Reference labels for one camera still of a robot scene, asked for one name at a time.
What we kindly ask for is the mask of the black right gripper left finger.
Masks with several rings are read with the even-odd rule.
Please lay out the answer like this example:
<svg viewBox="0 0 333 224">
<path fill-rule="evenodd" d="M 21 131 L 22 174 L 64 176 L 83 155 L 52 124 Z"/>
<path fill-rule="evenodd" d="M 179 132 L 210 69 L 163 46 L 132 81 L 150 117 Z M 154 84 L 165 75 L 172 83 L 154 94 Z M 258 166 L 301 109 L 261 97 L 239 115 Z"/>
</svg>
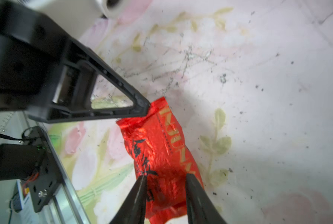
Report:
<svg viewBox="0 0 333 224">
<path fill-rule="evenodd" d="M 141 175 L 110 224 L 144 224 L 147 198 L 147 176 Z"/>
</svg>

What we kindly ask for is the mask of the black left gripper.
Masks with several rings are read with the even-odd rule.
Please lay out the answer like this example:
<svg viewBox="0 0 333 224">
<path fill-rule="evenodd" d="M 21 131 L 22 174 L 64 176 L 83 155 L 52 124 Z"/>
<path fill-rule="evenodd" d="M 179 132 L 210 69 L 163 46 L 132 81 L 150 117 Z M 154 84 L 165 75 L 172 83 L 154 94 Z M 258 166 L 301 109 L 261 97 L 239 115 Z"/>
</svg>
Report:
<svg viewBox="0 0 333 224">
<path fill-rule="evenodd" d="M 0 1 L 0 111 L 26 110 L 68 34 L 48 16 Z"/>
</svg>

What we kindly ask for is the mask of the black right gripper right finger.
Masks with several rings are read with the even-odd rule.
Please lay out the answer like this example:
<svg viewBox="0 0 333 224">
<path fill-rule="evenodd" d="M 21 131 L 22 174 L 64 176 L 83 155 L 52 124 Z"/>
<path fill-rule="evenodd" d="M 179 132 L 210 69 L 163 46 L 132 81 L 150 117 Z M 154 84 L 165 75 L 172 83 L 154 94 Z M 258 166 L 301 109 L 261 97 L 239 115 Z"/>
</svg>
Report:
<svg viewBox="0 0 333 224">
<path fill-rule="evenodd" d="M 227 224 L 194 174 L 186 175 L 185 190 L 189 224 Z"/>
</svg>

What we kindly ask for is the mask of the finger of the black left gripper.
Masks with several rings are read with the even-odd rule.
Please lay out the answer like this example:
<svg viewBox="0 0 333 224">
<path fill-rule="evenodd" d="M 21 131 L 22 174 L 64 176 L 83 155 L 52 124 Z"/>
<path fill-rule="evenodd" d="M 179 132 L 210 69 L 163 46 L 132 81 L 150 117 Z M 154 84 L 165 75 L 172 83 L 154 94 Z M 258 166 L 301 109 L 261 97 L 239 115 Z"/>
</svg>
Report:
<svg viewBox="0 0 333 224">
<path fill-rule="evenodd" d="M 94 109 L 91 100 L 99 77 L 125 95 L 131 105 Z M 68 38 L 61 56 L 47 71 L 40 92 L 28 106 L 27 114 L 39 122 L 63 123 L 144 117 L 149 107 L 149 101 L 91 49 Z"/>
</svg>

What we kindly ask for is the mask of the red tea bag four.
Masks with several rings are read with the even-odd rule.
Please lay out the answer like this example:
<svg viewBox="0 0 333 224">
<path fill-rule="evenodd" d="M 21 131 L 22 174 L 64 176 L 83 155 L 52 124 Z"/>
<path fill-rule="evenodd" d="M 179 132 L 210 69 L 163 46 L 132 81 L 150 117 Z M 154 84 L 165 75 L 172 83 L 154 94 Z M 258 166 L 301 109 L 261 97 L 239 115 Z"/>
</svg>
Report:
<svg viewBox="0 0 333 224">
<path fill-rule="evenodd" d="M 165 224 L 186 215 L 186 175 L 203 181 L 167 100 L 161 97 L 151 103 L 145 117 L 124 118 L 117 125 L 136 177 L 147 176 L 145 217 L 152 224 Z"/>
</svg>

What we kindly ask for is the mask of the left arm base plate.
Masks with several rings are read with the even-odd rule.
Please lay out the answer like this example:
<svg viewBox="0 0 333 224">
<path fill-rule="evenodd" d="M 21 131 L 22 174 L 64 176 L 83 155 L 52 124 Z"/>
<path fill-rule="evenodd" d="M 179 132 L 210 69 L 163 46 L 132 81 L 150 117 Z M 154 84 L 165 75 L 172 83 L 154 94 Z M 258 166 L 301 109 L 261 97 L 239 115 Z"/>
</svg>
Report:
<svg viewBox="0 0 333 224">
<path fill-rule="evenodd" d="M 32 138 L 32 141 L 26 145 L 34 146 L 38 152 L 34 169 L 38 176 L 30 181 L 27 187 L 30 190 L 34 211 L 38 213 L 50 202 L 63 178 L 53 155 L 52 144 L 44 129 L 39 126 L 33 127 L 29 138 Z"/>
</svg>

